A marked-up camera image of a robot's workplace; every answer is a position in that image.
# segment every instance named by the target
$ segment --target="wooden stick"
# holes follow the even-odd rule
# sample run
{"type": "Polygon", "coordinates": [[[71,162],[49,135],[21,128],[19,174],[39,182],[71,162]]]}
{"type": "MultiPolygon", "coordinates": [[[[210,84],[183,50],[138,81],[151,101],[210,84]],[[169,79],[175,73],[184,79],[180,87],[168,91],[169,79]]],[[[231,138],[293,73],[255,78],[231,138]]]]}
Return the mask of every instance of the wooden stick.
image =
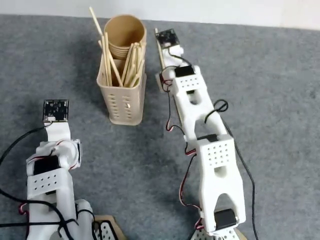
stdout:
{"type": "Polygon", "coordinates": [[[132,55],[131,55],[131,61],[130,66],[136,63],[136,54],[137,54],[137,48],[136,46],[133,47],[132,55]]]}
{"type": "Polygon", "coordinates": [[[126,86],[126,83],[127,83],[127,81],[130,79],[129,77],[128,77],[128,75],[129,75],[129,73],[130,73],[130,71],[132,70],[132,72],[131,72],[131,74],[130,75],[132,75],[132,74],[135,74],[134,73],[134,70],[135,71],[137,71],[136,69],[132,69],[132,67],[133,67],[133,65],[134,66],[136,66],[134,63],[134,56],[136,55],[136,44],[134,43],[133,44],[133,48],[132,48],[132,52],[131,52],[131,55],[130,55],[130,59],[129,59],[129,63],[128,63],[128,70],[127,70],[127,72],[126,72],[126,75],[125,75],[125,78],[124,78],[124,82],[123,82],[123,85],[124,86],[126,86]]]}
{"type": "Polygon", "coordinates": [[[143,68],[142,66],[144,65],[144,63],[145,63],[145,60],[142,60],[137,74],[134,76],[133,80],[129,84],[129,88],[132,88],[136,84],[136,81],[142,76],[142,68],[143,68]]]}
{"type": "MultiPolygon", "coordinates": [[[[154,33],[155,33],[155,34],[158,33],[158,28],[155,28],[155,29],[154,29],[154,33]]],[[[164,61],[164,56],[162,55],[161,46],[160,46],[160,43],[159,43],[158,39],[155,38],[155,40],[156,40],[156,44],[157,44],[157,46],[158,46],[158,51],[159,51],[159,57],[160,57],[161,67],[162,67],[162,69],[164,69],[164,68],[165,68],[165,61],[164,61]]]]}
{"type": "Polygon", "coordinates": [[[133,64],[131,66],[130,71],[128,72],[127,76],[125,77],[125,80],[124,80],[125,87],[128,87],[128,84],[130,83],[130,79],[132,78],[132,75],[134,73],[135,68],[136,68],[136,65],[133,64]]]}
{"type": "Polygon", "coordinates": [[[104,40],[105,40],[105,55],[106,55],[106,63],[108,67],[108,77],[109,77],[109,85],[112,86],[112,75],[111,75],[111,66],[110,66],[110,57],[109,57],[109,40],[108,40],[108,33],[104,33],[104,40]]]}
{"type": "Polygon", "coordinates": [[[106,56],[106,42],[105,42],[104,36],[102,36],[102,55],[103,55],[103,60],[104,60],[104,69],[105,69],[104,73],[105,73],[106,85],[109,86],[107,56],[106,56]]]}
{"type": "Polygon", "coordinates": [[[123,69],[123,72],[122,72],[122,77],[121,77],[121,82],[123,84],[125,84],[125,77],[126,77],[126,74],[127,74],[127,70],[128,70],[128,64],[129,64],[129,61],[130,61],[130,56],[131,56],[131,52],[132,52],[132,49],[134,47],[134,44],[131,43],[131,46],[129,48],[129,52],[128,52],[128,55],[126,56],[126,60],[125,60],[125,64],[124,64],[124,69],[123,69]]]}
{"type": "Polygon", "coordinates": [[[108,51],[108,52],[109,52],[110,63],[111,63],[111,65],[112,65],[112,68],[113,68],[115,77],[116,77],[116,79],[118,80],[119,86],[120,86],[120,87],[123,87],[124,85],[122,84],[121,77],[120,77],[119,71],[118,71],[118,69],[117,69],[117,67],[116,67],[114,58],[112,57],[111,52],[110,52],[110,51],[108,51]]]}
{"type": "Polygon", "coordinates": [[[96,15],[95,15],[95,12],[94,12],[94,10],[93,10],[93,8],[92,8],[91,6],[89,7],[89,10],[90,10],[90,13],[91,13],[91,15],[92,15],[92,18],[93,18],[94,24],[95,24],[95,26],[96,26],[96,29],[98,30],[99,34],[100,34],[101,36],[103,36],[101,27],[100,27],[100,25],[99,25],[99,23],[98,23],[98,20],[97,20],[97,17],[96,17],[96,15]]]}

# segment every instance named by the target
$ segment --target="beige plastic container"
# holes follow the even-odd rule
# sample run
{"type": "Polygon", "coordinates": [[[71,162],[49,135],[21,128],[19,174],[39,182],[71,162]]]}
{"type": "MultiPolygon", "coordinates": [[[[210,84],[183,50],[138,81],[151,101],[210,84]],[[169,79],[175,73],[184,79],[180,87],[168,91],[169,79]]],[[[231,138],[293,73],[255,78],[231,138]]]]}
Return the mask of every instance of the beige plastic container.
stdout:
{"type": "MultiPolygon", "coordinates": [[[[124,61],[115,60],[114,63],[121,74],[124,68],[124,61]]],[[[138,84],[134,87],[106,86],[105,63],[104,58],[101,57],[96,83],[100,87],[105,105],[109,111],[109,119],[113,124],[134,126],[142,121],[147,81],[147,75],[144,72],[145,66],[143,66],[143,74],[138,84]]],[[[112,83],[117,84],[117,82],[112,74],[112,83]]]]}
{"type": "Polygon", "coordinates": [[[109,49],[115,59],[125,60],[132,43],[146,42],[147,30],[135,16],[118,15],[104,26],[108,33],[109,49]]]}

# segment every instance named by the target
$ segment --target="wire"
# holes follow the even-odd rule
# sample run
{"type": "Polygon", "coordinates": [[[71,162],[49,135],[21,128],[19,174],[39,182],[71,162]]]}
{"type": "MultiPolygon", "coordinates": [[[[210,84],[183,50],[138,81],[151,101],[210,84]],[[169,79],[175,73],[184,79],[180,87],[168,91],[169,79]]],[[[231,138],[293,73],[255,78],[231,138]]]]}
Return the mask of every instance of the wire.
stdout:
{"type": "MultiPolygon", "coordinates": [[[[6,158],[6,156],[9,154],[9,152],[17,145],[17,143],[19,143],[22,139],[26,138],[27,136],[29,136],[30,134],[32,133],[36,133],[36,132],[39,132],[49,126],[52,125],[52,122],[49,124],[49,125],[46,125],[46,126],[42,126],[42,127],[38,127],[38,128],[35,128],[35,129],[32,129],[28,132],[26,132],[25,134],[21,135],[20,137],[18,137],[5,151],[4,153],[2,154],[2,156],[0,157],[0,165],[3,163],[4,159],[6,158]]],[[[28,200],[28,199],[21,199],[21,198],[17,198],[15,196],[12,196],[10,195],[9,193],[5,192],[4,190],[2,190],[0,188],[0,194],[5,196],[6,198],[8,199],[11,199],[15,202],[18,202],[18,203],[22,203],[22,204],[42,204],[42,205],[46,205],[48,206],[49,208],[51,208],[53,211],[56,212],[56,214],[58,215],[58,217],[60,218],[60,225],[62,225],[64,231],[65,231],[65,234],[66,236],[69,238],[69,240],[74,240],[73,237],[71,236],[70,232],[69,232],[69,229],[68,229],[68,221],[65,221],[62,213],[58,210],[58,208],[53,205],[52,203],[50,202],[47,202],[47,201],[41,201],[41,200],[28,200]]]]}
{"type": "MultiPolygon", "coordinates": [[[[178,128],[180,129],[180,131],[182,132],[183,135],[185,135],[185,132],[184,130],[182,129],[182,127],[176,125],[176,124],[173,124],[171,126],[170,125],[170,120],[171,120],[171,99],[170,99],[170,91],[167,91],[167,94],[168,94],[168,105],[169,105],[169,116],[168,116],[168,120],[166,121],[166,124],[165,124],[165,130],[167,130],[168,132],[172,132],[172,130],[174,128],[178,128]]],[[[187,151],[188,149],[188,142],[185,143],[185,148],[184,148],[184,154],[187,155],[187,156],[190,156],[192,154],[195,154],[196,153],[196,149],[192,149],[190,151],[187,151]]]]}
{"type": "MultiPolygon", "coordinates": [[[[231,129],[229,128],[228,124],[224,121],[223,118],[221,118],[221,119],[222,119],[222,122],[223,122],[226,130],[230,134],[230,136],[233,137],[233,139],[235,139],[235,137],[232,134],[231,129]]],[[[241,155],[241,152],[239,150],[239,147],[237,145],[236,140],[234,140],[234,148],[235,148],[235,151],[238,154],[239,159],[240,159],[240,161],[241,161],[241,163],[242,163],[242,165],[243,165],[243,167],[244,167],[244,169],[245,169],[245,171],[246,171],[247,175],[249,176],[250,181],[252,183],[252,204],[251,204],[251,213],[252,213],[252,215],[251,215],[251,220],[252,220],[252,228],[253,228],[253,233],[254,233],[255,239],[259,240],[258,232],[257,232],[257,229],[256,229],[256,221],[255,221],[256,183],[255,183],[255,180],[254,180],[254,178],[253,178],[253,176],[252,176],[252,174],[251,174],[251,172],[250,172],[250,170],[249,170],[244,158],[241,155]]]]}
{"type": "Polygon", "coordinates": [[[205,116],[205,118],[204,118],[204,123],[205,123],[205,124],[207,123],[208,118],[209,118],[209,117],[211,116],[211,114],[213,114],[214,112],[222,113],[222,112],[225,112],[225,111],[228,110],[228,108],[229,108],[229,103],[228,103],[226,100],[224,100],[224,99],[219,99],[219,100],[215,101],[214,104],[213,104],[213,107],[216,108],[216,105],[217,105],[218,103],[220,103],[220,102],[223,103],[223,104],[221,105],[221,107],[212,110],[211,112],[209,112],[209,113],[205,116]]]}
{"type": "Polygon", "coordinates": [[[192,204],[192,203],[185,203],[184,199],[183,199],[183,193],[184,193],[184,186],[185,186],[185,182],[187,180],[187,177],[188,177],[188,173],[189,173],[189,170],[190,170],[190,167],[191,167],[191,164],[192,164],[192,161],[194,160],[194,158],[197,156],[197,154],[193,155],[190,159],[190,162],[189,162],[189,165],[188,165],[188,168],[186,169],[186,172],[184,174],[184,177],[182,179],[182,182],[180,184],[180,188],[179,188],[179,201],[180,203],[185,206],[185,207],[195,207],[196,209],[200,210],[201,211],[201,208],[195,204],[192,204]]]}
{"type": "Polygon", "coordinates": [[[90,213],[92,215],[92,217],[93,217],[93,221],[94,222],[96,221],[96,217],[95,217],[94,213],[92,211],[88,210],[88,209],[81,209],[80,211],[77,211],[76,213],[80,214],[80,213],[83,213],[83,212],[90,213]]]}
{"type": "Polygon", "coordinates": [[[170,48],[168,48],[168,53],[169,53],[169,55],[170,55],[171,57],[176,58],[176,59],[180,59],[180,60],[186,62],[189,66],[192,66],[191,62],[189,62],[187,59],[183,58],[182,56],[177,56],[177,55],[171,54],[170,48]]]}

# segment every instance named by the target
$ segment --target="robotic arm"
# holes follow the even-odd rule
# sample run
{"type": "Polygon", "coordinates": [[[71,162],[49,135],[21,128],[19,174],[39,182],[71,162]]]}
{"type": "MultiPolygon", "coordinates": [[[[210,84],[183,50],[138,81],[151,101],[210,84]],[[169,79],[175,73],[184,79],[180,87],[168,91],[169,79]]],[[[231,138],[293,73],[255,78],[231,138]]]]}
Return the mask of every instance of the robotic arm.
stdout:
{"type": "Polygon", "coordinates": [[[172,95],[185,133],[184,140],[196,149],[200,166],[200,217],[207,235],[235,236],[234,228],[246,221],[243,181],[236,163],[235,142],[214,110],[200,68],[186,64],[184,52],[173,29],[156,32],[162,65],[157,74],[159,86],[172,95]],[[204,121],[213,134],[196,136],[196,121],[204,121]],[[232,205],[217,211],[220,195],[226,194],[232,205]]]}

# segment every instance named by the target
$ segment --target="white robotic arm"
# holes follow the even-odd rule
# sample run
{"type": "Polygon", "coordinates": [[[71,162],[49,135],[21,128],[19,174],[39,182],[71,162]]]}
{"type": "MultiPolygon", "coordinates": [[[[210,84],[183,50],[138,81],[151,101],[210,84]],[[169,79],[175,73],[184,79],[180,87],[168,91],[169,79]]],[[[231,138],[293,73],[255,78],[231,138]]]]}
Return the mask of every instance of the white robotic arm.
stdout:
{"type": "MultiPolygon", "coordinates": [[[[41,142],[36,153],[26,160],[27,199],[55,204],[75,240],[92,240],[93,216],[90,204],[81,199],[75,201],[72,176],[69,170],[81,165],[81,142],[71,139],[68,125],[68,101],[47,100],[44,102],[44,124],[48,141],[41,142]]],[[[29,221],[58,222],[58,215],[42,204],[29,205],[29,221]]],[[[32,225],[27,240],[67,240],[64,229],[58,225],[32,225]]]]}
{"type": "Polygon", "coordinates": [[[156,79],[161,88],[166,86],[163,81],[172,81],[167,90],[174,98],[184,140],[196,149],[199,157],[200,217],[204,229],[209,236],[234,236],[234,228],[246,221],[243,181],[236,163],[234,139],[217,111],[208,116],[214,106],[207,85],[200,68],[185,64],[180,58],[184,51],[173,29],[156,33],[156,38],[164,68],[156,79]],[[214,134],[196,136],[196,121],[205,120],[214,134]],[[226,194],[233,204],[217,211],[217,201],[222,194],[226,194]]]}

